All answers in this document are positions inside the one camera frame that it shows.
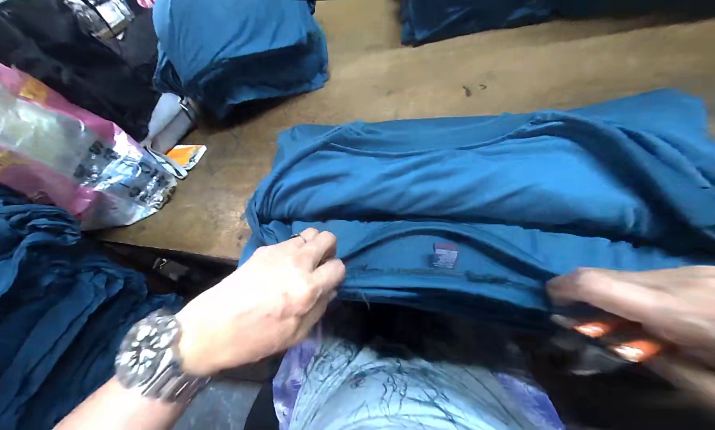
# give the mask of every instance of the finger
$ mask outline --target finger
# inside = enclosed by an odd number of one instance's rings
[[[344,263],[340,259],[330,259],[313,272],[313,284],[320,288],[320,294],[330,294],[344,280]]]
[[[328,308],[328,304],[331,303],[331,300],[335,297],[336,295],[334,294],[327,294],[323,295],[315,302],[315,305],[310,312],[302,317],[302,321],[299,324],[295,335],[297,340],[304,339],[307,336],[307,333],[309,333],[313,326],[315,326],[315,324],[320,321],[320,318],[323,317],[323,314]]]
[[[301,233],[299,233],[298,236],[294,236],[291,239],[284,240],[283,242],[278,243],[275,246],[279,246],[282,249],[294,252],[296,249],[305,246],[307,242],[312,241],[318,235],[318,233],[318,230],[315,230],[314,228],[310,227],[308,229],[303,230]]]
[[[301,308],[309,311],[324,295],[332,296],[336,287],[344,280],[342,260],[330,259],[312,273],[309,289],[300,296]]]
[[[312,240],[297,250],[295,263],[301,269],[314,270],[328,256],[336,254],[336,236],[324,231],[318,233]]]
[[[674,386],[690,391],[715,406],[715,372],[676,357],[656,357],[649,366]]]
[[[655,310],[674,306],[674,298],[665,291],[620,279],[616,271],[577,269],[566,276],[551,279],[546,287],[559,304],[583,301],[631,321],[657,324]]]

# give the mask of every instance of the plastic bag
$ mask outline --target plastic bag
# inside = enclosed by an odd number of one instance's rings
[[[68,210],[83,230],[161,209],[176,180],[116,124],[0,64],[0,182]]]

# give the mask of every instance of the wrist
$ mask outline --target wrist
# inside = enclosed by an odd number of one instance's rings
[[[242,354],[246,345],[236,345],[232,350],[219,350],[219,345],[226,344],[215,337],[219,331],[223,337],[232,336],[207,321],[205,315],[194,315],[190,310],[183,310],[175,317],[180,323],[177,353],[182,361],[183,372],[194,376],[211,376],[221,370],[249,363]]]

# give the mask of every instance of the wooden table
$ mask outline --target wooden table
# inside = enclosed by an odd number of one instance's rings
[[[701,96],[715,134],[715,18],[554,21],[401,47],[393,0],[319,2],[331,80],[232,129],[209,147],[159,213],[102,239],[238,259],[246,203],[294,125],[566,109],[672,87]]]

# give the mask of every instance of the black garment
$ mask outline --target black garment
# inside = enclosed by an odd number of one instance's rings
[[[15,65],[139,141],[147,136],[159,93],[150,82],[156,67],[155,37],[147,42],[142,36],[155,32],[150,15],[138,18],[145,28],[138,28],[137,41],[146,42],[137,43],[136,49],[152,52],[145,61],[129,64],[117,50],[133,57],[131,49],[122,47],[128,35],[119,44],[112,42],[114,48],[106,46],[81,29],[62,0],[8,0],[0,4],[0,63]]]

